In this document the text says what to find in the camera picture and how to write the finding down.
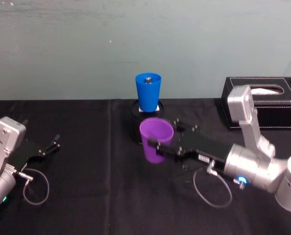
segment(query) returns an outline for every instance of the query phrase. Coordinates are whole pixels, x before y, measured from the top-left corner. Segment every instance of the plastic cup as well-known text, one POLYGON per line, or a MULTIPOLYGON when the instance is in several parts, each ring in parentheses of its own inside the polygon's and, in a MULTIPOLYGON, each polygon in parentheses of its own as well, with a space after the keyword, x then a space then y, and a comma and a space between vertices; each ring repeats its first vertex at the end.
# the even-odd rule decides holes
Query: plastic cup
POLYGON ((141 73, 136 76, 136 86, 140 109, 144 112, 154 112, 159 103, 161 76, 156 73, 141 73))
POLYGON ((164 161, 164 157, 156 154, 156 148, 149 146, 147 144, 147 140, 149 138, 153 138, 160 143, 169 145, 174 135, 172 125, 164 119, 151 117, 142 121, 139 129, 144 147, 145 158, 153 164, 162 163, 164 161))

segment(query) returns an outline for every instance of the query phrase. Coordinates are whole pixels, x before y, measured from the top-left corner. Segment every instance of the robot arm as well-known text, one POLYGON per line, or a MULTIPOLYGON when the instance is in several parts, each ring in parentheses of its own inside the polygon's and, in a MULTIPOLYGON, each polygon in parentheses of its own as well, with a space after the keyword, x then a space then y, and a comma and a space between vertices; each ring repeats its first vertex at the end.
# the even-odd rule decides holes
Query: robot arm
POLYGON ((56 136, 49 148, 38 148, 24 141, 25 131, 26 127, 21 123, 8 117, 0 119, 0 204, 15 186, 16 176, 26 179, 26 185, 33 180, 22 172, 31 157, 44 157, 60 147, 59 136, 56 136))
POLYGON ((242 127, 246 147, 211 140, 200 134, 197 126, 191 127, 178 119, 172 122, 174 129, 181 133, 176 146, 154 139, 149 139, 148 144, 155 147, 158 154, 176 161, 202 162, 208 165, 208 173, 230 178, 241 189, 249 184, 275 193, 277 202, 291 211, 291 157, 288 160, 274 158, 274 145, 260 133, 249 86, 235 87, 228 101, 232 119, 238 120, 242 127))

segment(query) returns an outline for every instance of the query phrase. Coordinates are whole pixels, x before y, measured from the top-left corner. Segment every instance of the blue led light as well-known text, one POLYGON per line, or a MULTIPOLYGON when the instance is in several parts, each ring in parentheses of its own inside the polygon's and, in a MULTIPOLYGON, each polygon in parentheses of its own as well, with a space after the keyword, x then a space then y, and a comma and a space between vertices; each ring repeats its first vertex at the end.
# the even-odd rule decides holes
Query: blue led light
POLYGON ((246 180, 246 178, 243 177, 243 176, 239 176, 239 177, 238 177, 238 181, 239 181, 240 183, 244 183, 245 185, 247 184, 247 180, 246 180))

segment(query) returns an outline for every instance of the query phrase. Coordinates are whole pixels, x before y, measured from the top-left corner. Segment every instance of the white label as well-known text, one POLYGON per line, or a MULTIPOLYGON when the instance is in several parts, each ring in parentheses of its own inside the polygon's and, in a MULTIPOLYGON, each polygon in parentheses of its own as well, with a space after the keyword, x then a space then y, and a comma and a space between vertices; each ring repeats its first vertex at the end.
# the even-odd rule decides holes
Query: white label
POLYGON ((205 162, 205 163, 210 163, 210 158, 208 158, 208 157, 206 157, 206 156, 203 156, 203 155, 201 155, 201 154, 199 154, 198 159, 199 159, 200 161, 205 162))
POLYGON ((156 112, 157 111, 160 111, 160 107, 159 107, 159 105, 157 105, 157 107, 156 107, 156 110, 155 110, 156 112))

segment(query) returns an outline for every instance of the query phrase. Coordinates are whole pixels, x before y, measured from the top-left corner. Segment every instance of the cable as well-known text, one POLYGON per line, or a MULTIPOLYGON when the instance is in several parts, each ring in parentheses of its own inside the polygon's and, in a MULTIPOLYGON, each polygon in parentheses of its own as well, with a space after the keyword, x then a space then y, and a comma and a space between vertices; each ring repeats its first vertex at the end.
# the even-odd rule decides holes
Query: cable
POLYGON ((43 174, 42 172, 40 172, 40 171, 38 171, 38 170, 36 170, 36 169, 26 168, 25 170, 34 171, 34 172, 37 172, 37 173, 39 173, 40 175, 42 175, 42 176, 44 177, 44 179, 46 180, 48 190, 47 190, 47 195, 46 195, 46 197, 45 197, 45 199, 44 199, 43 201, 41 201, 41 202, 31 202, 31 201, 29 201, 28 198, 26 197, 26 188, 27 188, 27 185, 28 185, 28 184, 25 184, 25 185, 24 185, 24 189, 23 189, 23 196, 24 196, 24 199, 25 199, 29 204, 32 204, 32 205, 34 205, 34 206, 38 206, 38 205, 41 205, 41 204, 45 203, 45 201, 46 201, 46 200, 48 199, 48 197, 49 197, 49 181, 48 181, 47 177, 45 176, 45 174, 43 174))
POLYGON ((207 200, 202 194, 201 194, 201 192, 198 190, 198 188, 196 187, 196 185, 195 185, 195 176, 196 176, 196 174, 197 174, 197 172, 198 172, 198 170, 196 170, 195 172, 194 172, 194 178, 193 178, 193 180, 194 180, 194 188, 195 188, 195 190, 196 190, 196 192, 199 194, 199 196, 203 199, 203 201, 205 201, 208 205, 210 205, 211 207, 214 207, 214 208, 225 208, 225 207, 228 207, 230 204, 231 204, 231 202, 232 202, 232 200, 233 200, 233 195, 232 195, 232 192, 231 192, 231 190, 230 190, 230 188, 229 188, 229 186, 228 186, 228 184, 225 182, 225 180, 219 175, 219 174, 217 174, 216 176, 224 183, 224 185, 225 185, 225 187, 227 188, 227 190, 228 190, 228 193, 229 193, 229 200, 228 200, 228 202, 226 202, 225 204, 223 204, 223 205, 216 205, 216 204, 213 204, 212 202, 210 202, 209 200, 207 200))

